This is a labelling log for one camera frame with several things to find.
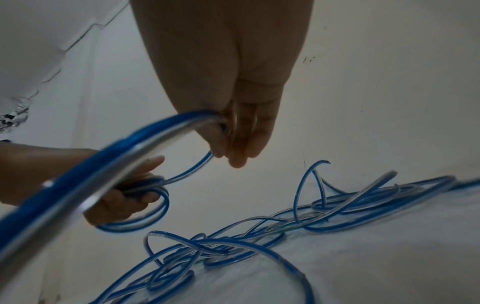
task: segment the cable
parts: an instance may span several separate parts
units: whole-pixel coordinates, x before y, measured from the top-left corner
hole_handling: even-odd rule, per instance
[[[163,186],[190,176],[207,164],[211,158],[212,155],[209,152],[185,173],[169,180],[153,177],[151,181],[142,181],[134,185],[127,193],[142,194],[153,190],[160,191],[160,189],[164,191],[162,193],[167,193]],[[320,299],[315,299],[306,276],[293,264],[270,249],[286,239],[286,232],[305,229],[316,233],[329,233],[352,229],[395,214],[446,191],[480,185],[480,179],[459,182],[454,176],[442,176],[409,184],[383,187],[397,175],[395,171],[389,171],[363,190],[348,193],[332,186],[319,176],[316,168],[322,164],[330,164],[330,162],[318,161],[303,175],[295,193],[293,207],[290,209],[280,211],[272,216],[251,217],[224,227],[211,235],[199,233],[191,239],[165,231],[149,232],[143,239],[143,245],[149,257],[116,280],[90,304],[101,304],[111,300],[115,304],[121,304],[142,289],[146,289],[149,296],[152,297],[145,302],[146,304],[162,303],[193,282],[195,273],[191,268],[195,264],[202,263],[205,268],[224,267],[256,254],[264,255],[283,267],[302,288],[303,302],[314,304]],[[311,204],[299,206],[300,193],[306,179],[311,174],[317,182],[320,199]],[[327,197],[325,187],[335,194]],[[160,206],[164,206],[165,202],[167,202],[167,209],[168,193],[163,196]],[[166,209],[163,209],[164,212],[155,221],[165,215]],[[233,227],[248,221],[258,221],[258,223],[243,234],[221,236]],[[139,227],[130,229],[128,226],[124,230],[119,228],[122,227],[122,223],[128,225],[128,222],[112,224],[117,229],[110,232],[121,233],[140,229]],[[150,237],[165,237],[178,242],[178,244],[154,252],[149,244]],[[125,288],[115,291],[137,271],[152,262],[157,264],[156,270],[132,281]]]

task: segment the white fabric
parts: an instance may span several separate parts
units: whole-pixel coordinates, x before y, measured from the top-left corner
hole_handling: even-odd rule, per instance
[[[307,276],[317,303],[478,303],[479,199],[478,187],[446,193],[354,230],[293,232],[274,250]],[[200,267],[195,282],[169,301],[303,302],[298,284],[263,256],[221,269]]]

